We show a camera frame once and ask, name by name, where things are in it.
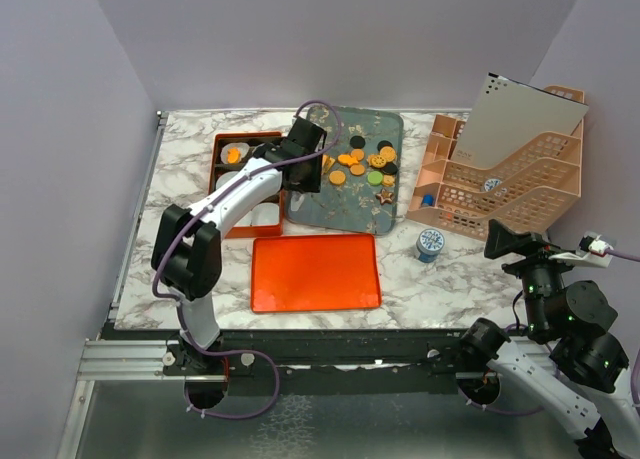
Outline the orange round dotted cookie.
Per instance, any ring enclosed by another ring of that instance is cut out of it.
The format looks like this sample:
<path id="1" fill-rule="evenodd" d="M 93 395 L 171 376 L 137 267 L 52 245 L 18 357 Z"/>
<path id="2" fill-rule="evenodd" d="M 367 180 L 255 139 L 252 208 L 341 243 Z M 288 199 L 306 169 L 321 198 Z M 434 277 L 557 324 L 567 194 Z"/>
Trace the orange round dotted cookie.
<path id="1" fill-rule="evenodd" d="M 332 185 L 340 186 L 346 182 L 346 174 L 341 170 L 336 170 L 329 174 L 328 179 Z"/>

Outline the metal grey-handled tongs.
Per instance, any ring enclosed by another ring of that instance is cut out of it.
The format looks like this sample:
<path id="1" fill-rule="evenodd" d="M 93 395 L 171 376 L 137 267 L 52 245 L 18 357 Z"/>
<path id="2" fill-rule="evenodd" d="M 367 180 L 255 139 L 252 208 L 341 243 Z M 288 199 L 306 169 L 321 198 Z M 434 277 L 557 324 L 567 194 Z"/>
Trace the metal grey-handled tongs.
<path id="1" fill-rule="evenodd" d="M 305 195 L 303 193 L 291 192 L 289 194 L 288 215 L 292 216 L 294 213 L 299 211 L 304 201 Z"/>

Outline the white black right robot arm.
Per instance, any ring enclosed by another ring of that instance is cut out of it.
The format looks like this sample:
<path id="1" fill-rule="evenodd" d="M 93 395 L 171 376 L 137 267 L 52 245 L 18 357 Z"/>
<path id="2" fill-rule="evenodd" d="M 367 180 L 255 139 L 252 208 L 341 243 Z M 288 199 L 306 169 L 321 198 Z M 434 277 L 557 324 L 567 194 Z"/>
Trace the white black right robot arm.
<path id="1" fill-rule="evenodd" d="M 610 332 L 618 313 L 595 282 L 562 279 L 575 267 L 606 268 L 620 252 L 597 233 L 586 233 L 571 251 L 492 219 L 484 255 L 507 254 L 521 257 L 502 269 L 522 283 L 524 334 L 540 345 L 554 343 L 549 358 L 558 371 L 539 368 L 504 328 L 485 318 L 462 336 L 461 362 L 513 380 L 556 419 L 582 457 L 638 457 L 639 364 Z"/>

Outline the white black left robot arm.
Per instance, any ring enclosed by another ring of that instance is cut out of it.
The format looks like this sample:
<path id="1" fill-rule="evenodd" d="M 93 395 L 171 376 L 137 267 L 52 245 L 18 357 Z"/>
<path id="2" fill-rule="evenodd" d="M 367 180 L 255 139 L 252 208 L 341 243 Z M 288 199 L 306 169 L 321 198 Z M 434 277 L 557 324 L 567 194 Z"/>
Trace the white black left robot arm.
<path id="1" fill-rule="evenodd" d="M 152 293 L 176 302 L 186 361 L 206 374 L 220 364 L 212 290 L 222 273 L 222 241 L 259 203 L 281 190 L 320 190 L 327 132 L 297 117 L 287 136 L 263 143 L 223 186 L 187 208 L 166 208 L 152 252 Z"/>

